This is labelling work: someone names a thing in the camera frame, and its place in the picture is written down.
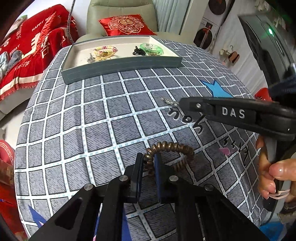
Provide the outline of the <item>right hand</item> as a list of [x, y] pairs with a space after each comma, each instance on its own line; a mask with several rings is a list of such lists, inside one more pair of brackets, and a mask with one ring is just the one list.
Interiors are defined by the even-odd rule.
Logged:
[[256, 149], [260, 149], [258, 162], [258, 190], [260, 195], [268, 199], [269, 194], [275, 194], [276, 187], [274, 179], [281, 181], [291, 181], [290, 194], [285, 201], [295, 201], [295, 181], [296, 181], [296, 165], [295, 159], [285, 159], [275, 164], [271, 164], [267, 159], [264, 150], [264, 137], [258, 136], [256, 141]]

